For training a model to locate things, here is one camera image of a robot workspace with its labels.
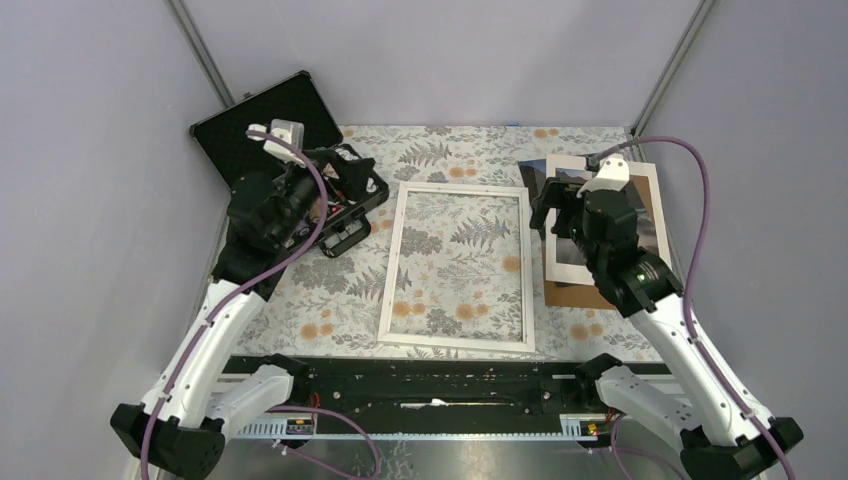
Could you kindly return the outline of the black poker chip case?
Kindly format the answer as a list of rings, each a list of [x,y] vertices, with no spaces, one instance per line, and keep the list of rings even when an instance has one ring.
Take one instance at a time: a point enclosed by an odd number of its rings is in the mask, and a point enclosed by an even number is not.
[[[306,70],[189,133],[231,189],[233,233],[256,252],[293,251],[324,214],[315,243],[337,257],[371,235],[366,216],[389,196],[375,160],[344,142]]]

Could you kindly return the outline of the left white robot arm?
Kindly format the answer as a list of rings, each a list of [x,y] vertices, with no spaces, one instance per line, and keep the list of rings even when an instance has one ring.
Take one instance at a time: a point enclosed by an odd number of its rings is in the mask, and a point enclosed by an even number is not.
[[[313,415],[320,396],[308,366],[285,355],[263,360],[223,394],[214,387],[285,270],[312,247],[336,257],[367,238],[366,215],[389,194],[374,160],[346,145],[301,157],[263,153],[226,176],[228,233],[197,316],[154,386],[110,419],[143,479],[158,472],[204,479],[226,444],[262,414],[281,405]]]

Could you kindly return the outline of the white-bordered sunset photo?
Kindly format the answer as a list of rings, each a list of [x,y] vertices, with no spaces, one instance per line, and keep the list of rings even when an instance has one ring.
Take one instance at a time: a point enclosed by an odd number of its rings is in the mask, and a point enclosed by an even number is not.
[[[670,264],[671,252],[656,168],[642,162],[630,162],[628,168],[630,181],[623,192],[638,215],[638,245]],[[585,168],[585,159],[573,155],[549,154],[545,173],[548,177],[574,181],[579,185],[593,177],[593,173]],[[578,285],[593,283],[591,273],[573,241],[546,233],[544,253],[544,277],[547,281]]]

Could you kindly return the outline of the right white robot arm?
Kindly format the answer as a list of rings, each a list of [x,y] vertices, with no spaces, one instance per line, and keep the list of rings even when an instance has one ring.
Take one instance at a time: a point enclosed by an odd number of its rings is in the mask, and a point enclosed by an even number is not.
[[[776,417],[718,354],[671,268],[638,244],[635,209],[619,187],[591,191],[549,178],[532,201],[530,226],[572,240],[600,294],[660,354],[685,393],[677,401],[602,354],[578,369],[575,402],[622,412],[675,449],[692,479],[753,479],[783,464],[804,438]]]

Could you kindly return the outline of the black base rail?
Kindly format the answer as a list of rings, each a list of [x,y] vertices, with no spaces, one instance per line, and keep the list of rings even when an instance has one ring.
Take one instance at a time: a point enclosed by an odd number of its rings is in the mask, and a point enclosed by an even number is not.
[[[291,402],[318,408],[316,435],[378,439],[544,437],[566,418],[601,423],[609,407],[589,393],[576,362],[233,356],[227,379],[264,365],[291,367]]]

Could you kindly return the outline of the brown cardboard backing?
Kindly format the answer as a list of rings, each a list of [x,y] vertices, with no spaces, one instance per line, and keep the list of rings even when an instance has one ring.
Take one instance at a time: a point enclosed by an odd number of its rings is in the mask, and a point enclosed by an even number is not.
[[[541,173],[537,176],[538,190],[541,191],[546,179],[552,176],[577,184],[585,183],[594,176],[594,173],[581,169],[583,165],[584,161],[577,156],[549,155],[546,161],[539,167]],[[629,169],[633,179],[636,179],[637,176],[646,178],[647,184],[641,187],[640,192],[645,195],[647,202],[650,203],[650,185],[652,181],[656,180],[656,167],[649,163],[629,162]],[[542,260],[545,271],[544,297],[547,306],[596,309],[614,308],[612,304],[602,297],[594,285],[555,282],[555,279],[560,279],[563,276],[552,272],[548,268],[549,262],[546,260],[546,255],[549,251],[547,241],[549,238],[552,238],[552,235],[549,234],[547,229],[542,228],[540,230],[540,238],[542,240]],[[553,252],[556,255],[564,254],[561,263],[569,267],[580,279],[591,278],[584,265],[577,261],[579,251],[572,242],[557,240]]]

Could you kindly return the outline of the white picture frame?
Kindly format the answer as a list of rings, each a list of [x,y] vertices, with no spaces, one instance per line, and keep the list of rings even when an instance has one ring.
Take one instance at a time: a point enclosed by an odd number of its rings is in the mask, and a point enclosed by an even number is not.
[[[401,183],[378,341],[534,352],[529,216],[523,187]]]

